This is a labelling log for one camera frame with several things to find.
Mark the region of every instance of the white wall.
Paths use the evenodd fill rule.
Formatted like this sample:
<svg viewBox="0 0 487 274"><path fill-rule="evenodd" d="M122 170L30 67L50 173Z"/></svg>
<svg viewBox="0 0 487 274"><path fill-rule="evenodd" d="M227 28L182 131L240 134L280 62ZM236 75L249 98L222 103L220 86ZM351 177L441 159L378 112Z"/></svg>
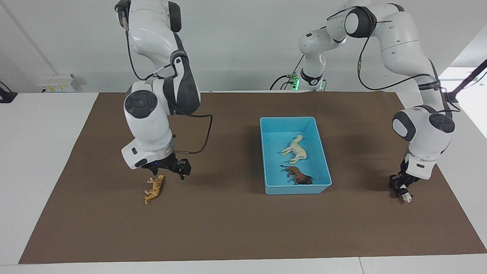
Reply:
<svg viewBox="0 0 487 274"><path fill-rule="evenodd" d="M73 73L83 91L126 91L135 77L123 29L113 10L116 2L0 0L0 78L16 90L35 92L32 83L37 75L53 72L51 63L59 73ZM344 1L176 2L182 9L181 37L202 90L265 90L275 78L292 72L300 58L299 37L324 26L326 17ZM485 0L395 2L413 14L423 48L439 72L451 64L487 20ZM328 90L363 90L355 71L363 42L349 39L346 45L326 54ZM10 64L3 62L6 57ZM143 57L134 56L134 62L140 74L153 69ZM6 72L12 63L23 75ZM364 53L362 74L370 86L403 78L384 68L375 39ZM22 83L25 76L29 84ZM415 90L416 86L413 81L399 89Z"/></svg>
<svg viewBox="0 0 487 274"><path fill-rule="evenodd" d="M487 59L487 24L451 64L452 67L477 67Z"/></svg>

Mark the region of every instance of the brown toy horse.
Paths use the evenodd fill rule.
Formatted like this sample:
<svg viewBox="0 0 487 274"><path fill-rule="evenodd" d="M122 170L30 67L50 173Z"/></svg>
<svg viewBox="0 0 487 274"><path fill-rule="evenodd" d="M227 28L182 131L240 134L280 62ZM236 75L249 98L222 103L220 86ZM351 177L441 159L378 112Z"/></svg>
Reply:
<svg viewBox="0 0 487 274"><path fill-rule="evenodd" d="M311 178L308 175L301 173L299 168L297 168L295 166L281 166L281 167L285 167L284 170L289 171L289 173L287 174L288 178L289 178L289 176L294 175L293 181L294 181L295 185L297 185L297 184L310 185L313 183L311 181L313 178Z"/></svg>

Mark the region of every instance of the black cable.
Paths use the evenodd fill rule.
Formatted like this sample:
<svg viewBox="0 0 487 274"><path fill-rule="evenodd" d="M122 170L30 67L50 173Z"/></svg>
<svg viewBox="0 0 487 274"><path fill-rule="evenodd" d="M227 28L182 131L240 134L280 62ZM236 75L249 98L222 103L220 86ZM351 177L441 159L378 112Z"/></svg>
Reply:
<svg viewBox="0 0 487 274"><path fill-rule="evenodd" d="M279 80L281 80L282 78L286 78L286 77L287 77L287 75L283 75L283 76L281 76L281 77L277 78L277 79L274 81L274 83L272 83L271 88L270 88L269 90L272 90L272 88L274 87L274 85L276 85L276 84L277 84L277 82L278 82Z"/></svg>
<svg viewBox="0 0 487 274"><path fill-rule="evenodd" d="M479 76L487 68L487 59L485 59L477 68L475 68L470 75L465 78L453 91L448 93L448 97L452 100L456 99L457 94L466 88L466 86L475 80L475 77Z"/></svg>
<svg viewBox="0 0 487 274"><path fill-rule="evenodd" d="M206 147L206 144L208 144L208 139L210 137L210 132L211 132L211 125L213 124L213 115L212 114L206 114L206 115L194 115L194 114L188 114L184 111L181 111L180 109L178 109L172 102L171 100L168 99L168 103L179 113L183 114L183 115L186 115L188 117L193 117L193 118L206 118L206 117L210 117L210 124L208 125L208 132L206 134L206 139L205 139L205 143L203 144L203 147L198 150L198 151L174 151L174 153L176 154L198 154L200 153L201 151L203 151Z"/></svg>
<svg viewBox="0 0 487 274"><path fill-rule="evenodd" d="M473 83L472 85L468 86L468 87L464 87L463 89L466 89L466 88L469 88L473 85L475 85L476 83L480 82L480 80L482 80L482 78L484 78L484 76L487 74L487 71L484 73L484 75L482 75L482 77L480 77L477 81L475 81L475 83Z"/></svg>
<svg viewBox="0 0 487 274"><path fill-rule="evenodd" d="M4 87L6 87L9 92L12 92L12 90L5 83L3 83L2 81L0 81L0 84L2 84Z"/></svg>
<svg viewBox="0 0 487 274"><path fill-rule="evenodd" d="M126 34L125 36L127 37L127 51L129 52L130 66L132 67L132 71L133 71L133 73L135 74L135 77L137 77L137 79L139 79L139 80L141 80L141 81L147 81L147 80L149 80L149 78L151 78L152 76L156 76L158 79L164 79L163 77L160 77L159 75L157 75L157 73L155 73L155 74L150 74L150 75L148 75L148 76L147 76L147 77L145 77L145 78L140 78L140 76L137 74L137 72L135 71L135 68L134 68L134 66L133 66L132 54L131 54L131 52L130 52L129 35L128 35L128 34ZM168 67L170 67L170 66L171 66L171 64L166 65L166 66L164 66L164 67L163 67L161 70L163 70L163 69L165 69L165 68L168 68Z"/></svg>
<svg viewBox="0 0 487 274"><path fill-rule="evenodd" d="M455 106L451 101L450 101L450 98L448 97L448 93L447 93L447 89L444 88L444 87L440 87L440 92L442 93L441 95L443 97L445 97L445 100L447 101L448 104L450 104L452 107L454 107L456 110L442 110L442 111L438 111L438 112L461 112L460 108L458 108L457 106Z"/></svg>
<svg viewBox="0 0 487 274"><path fill-rule="evenodd" d="M332 17L334 17L334 16L336 16L336 15L338 15L338 14L340 14L340 13L344 12L344 11L347 11L347 10L349 10L349 9L356 8L356 7L357 7L357 6L353 6L353 7L349 7L349 8L343 9L343 10L341 10L341 11L339 11L339 12L337 12L337 13L335 13L335 14L331 15L331 16L329 16L329 17L328 17L326 20L327 20L327 21L329 21L329 20L330 20Z"/></svg>
<svg viewBox="0 0 487 274"><path fill-rule="evenodd" d="M296 65L296 67L294 68L294 70L293 70L293 73L292 73L292 74L296 73L296 70L298 69L299 65L301 64L301 61L303 60L303 58L304 58L304 54L303 54L303 56L301 56L301 59L300 59L300 61L298 62L298 64Z"/></svg>
<svg viewBox="0 0 487 274"><path fill-rule="evenodd" d="M389 21L380 21L380 22L377 22L377 23L385 23L385 22L389 22ZM368 87L363 81L362 81L362 78L360 77L360 70L362 69L362 54L364 53L364 50L365 50L365 47L367 46L367 43L369 42L369 39L370 37L372 36L372 30L369 34L369 36L367 37L367 40L365 40L365 43L364 43L364 46L362 48L362 51L360 52L360 55L358 56L358 63L357 63L357 75L358 75L358 80L360 81L360 84L362 84L362 86L364 86L366 89L368 90L373 90L373 91L376 91L376 90L383 90L383 89L387 89L387 88L390 88L390 87L394 87L394 86L397 86L399 84L402 84L408 80L411 80L411 79L414 79L416 77L420 77L420 76L431 76L429 74L418 74L418 75L415 75L415 76L411 76L409 78L406 78L402 81L399 81L397 83L394 83L392 85L388 85L386 87L382 87L382 88L371 88L371 87Z"/></svg>
<svg viewBox="0 0 487 274"><path fill-rule="evenodd" d="M292 84L292 83L294 83L294 82L288 81L288 82L286 82L286 83L282 84L282 86L281 86L281 88L280 88L279 90L282 90L282 88L284 87L284 85L286 85L286 86L287 86L287 84Z"/></svg>

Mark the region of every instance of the white toy horse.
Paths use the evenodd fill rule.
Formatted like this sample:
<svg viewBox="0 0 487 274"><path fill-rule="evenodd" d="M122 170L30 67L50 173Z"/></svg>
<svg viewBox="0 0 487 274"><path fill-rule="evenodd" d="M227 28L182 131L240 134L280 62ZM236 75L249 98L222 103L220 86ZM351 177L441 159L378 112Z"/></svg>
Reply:
<svg viewBox="0 0 487 274"><path fill-rule="evenodd" d="M294 152L294 154L296 154L296 157L292 158L291 161L289 162L290 164L295 164L297 161L306 159L307 157L306 151L298 145L298 142L301 141L302 139L303 136L298 135L298 137L296 137L296 139L294 139L291 142L288 148L281 151L282 155L286 155L291 151Z"/></svg>

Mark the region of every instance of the white table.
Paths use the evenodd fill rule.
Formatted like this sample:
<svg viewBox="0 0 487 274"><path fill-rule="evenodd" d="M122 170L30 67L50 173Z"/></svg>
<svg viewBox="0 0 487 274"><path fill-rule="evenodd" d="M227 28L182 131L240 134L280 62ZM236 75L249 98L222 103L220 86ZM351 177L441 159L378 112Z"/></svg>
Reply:
<svg viewBox="0 0 487 274"><path fill-rule="evenodd" d="M96 97L19 94L0 105L0 273L487 273L487 254L17 265ZM421 103L418 93L399 98L407 108ZM487 139L465 113L454 118L457 132L438 166L485 244Z"/></svg>

